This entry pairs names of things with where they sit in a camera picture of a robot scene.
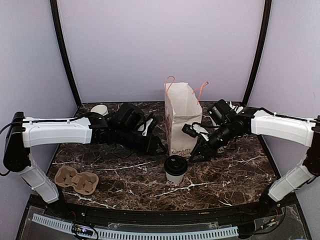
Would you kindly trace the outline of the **brown cardboard cup carrier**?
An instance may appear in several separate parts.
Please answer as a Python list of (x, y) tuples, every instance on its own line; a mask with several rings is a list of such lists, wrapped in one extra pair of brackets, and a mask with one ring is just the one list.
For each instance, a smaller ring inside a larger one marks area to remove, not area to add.
[(91, 172), (78, 172), (70, 166), (62, 166), (54, 177), (56, 185), (67, 188), (73, 187), (74, 191), (81, 195), (91, 195), (97, 188), (99, 177)]

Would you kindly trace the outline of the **black cup lid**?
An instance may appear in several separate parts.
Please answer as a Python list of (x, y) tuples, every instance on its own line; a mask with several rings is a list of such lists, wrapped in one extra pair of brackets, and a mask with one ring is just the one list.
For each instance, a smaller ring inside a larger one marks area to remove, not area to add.
[(187, 160), (179, 155), (171, 155), (164, 162), (164, 170), (172, 176), (180, 176), (188, 169)]

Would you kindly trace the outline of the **single white paper cup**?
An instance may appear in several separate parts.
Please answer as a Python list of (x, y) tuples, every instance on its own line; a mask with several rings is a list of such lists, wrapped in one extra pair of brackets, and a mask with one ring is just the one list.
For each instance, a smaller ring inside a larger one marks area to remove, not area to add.
[(175, 186), (179, 185), (182, 182), (183, 177), (185, 175), (185, 173), (182, 173), (180, 175), (172, 175), (169, 172), (165, 172), (165, 174), (166, 174), (167, 183)]

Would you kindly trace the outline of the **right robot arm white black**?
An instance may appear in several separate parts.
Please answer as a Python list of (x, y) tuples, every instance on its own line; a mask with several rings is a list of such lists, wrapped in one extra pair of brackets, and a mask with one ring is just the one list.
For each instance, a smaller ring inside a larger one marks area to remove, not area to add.
[(285, 176), (268, 186), (255, 205), (255, 213), (266, 217), (275, 203), (320, 175), (320, 119), (300, 118), (271, 112), (264, 107), (236, 106), (223, 99), (209, 110), (214, 121), (213, 133), (207, 126), (193, 122), (182, 131), (198, 141), (191, 152), (190, 162), (207, 162), (218, 155), (218, 149), (239, 136), (253, 134), (289, 140), (308, 148), (305, 159)]

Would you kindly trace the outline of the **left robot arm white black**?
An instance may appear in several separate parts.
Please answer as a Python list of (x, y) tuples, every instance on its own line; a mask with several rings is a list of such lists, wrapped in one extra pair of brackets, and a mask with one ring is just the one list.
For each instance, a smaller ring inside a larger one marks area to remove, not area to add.
[(158, 120), (153, 114), (131, 103), (122, 104), (115, 113), (102, 115), (88, 112), (74, 118), (39, 119), (16, 112), (8, 130), (3, 165), (9, 173), (18, 173), (60, 218), (67, 218), (70, 206), (61, 199), (55, 183), (37, 166), (30, 149), (51, 144), (121, 145), (136, 154), (160, 156), (166, 154), (161, 139), (153, 134)]

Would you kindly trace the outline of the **white paper takeout bag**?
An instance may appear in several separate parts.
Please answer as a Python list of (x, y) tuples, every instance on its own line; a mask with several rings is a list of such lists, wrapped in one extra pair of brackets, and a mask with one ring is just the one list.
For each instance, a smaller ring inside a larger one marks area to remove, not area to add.
[(209, 84), (205, 81), (192, 89), (187, 82), (175, 82), (170, 75), (164, 83), (164, 123), (170, 156), (190, 157), (198, 138), (183, 132), (185, 124), (201, 123), (203, 109), (200, 104), (202, 91)]

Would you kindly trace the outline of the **stack of white paper cups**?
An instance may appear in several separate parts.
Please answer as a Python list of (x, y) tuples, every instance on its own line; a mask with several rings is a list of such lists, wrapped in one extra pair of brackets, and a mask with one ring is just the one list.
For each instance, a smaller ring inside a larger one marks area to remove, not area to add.
[(94, 106), (91, 110), (90, 110), (91, 113), (97, 113), (97, 114), (100, 114), (102, 116), (106, 116), (109, 114), (109, 111), (108, 111), (108, 107), (104, 104), (98, 104), (96, 106)]

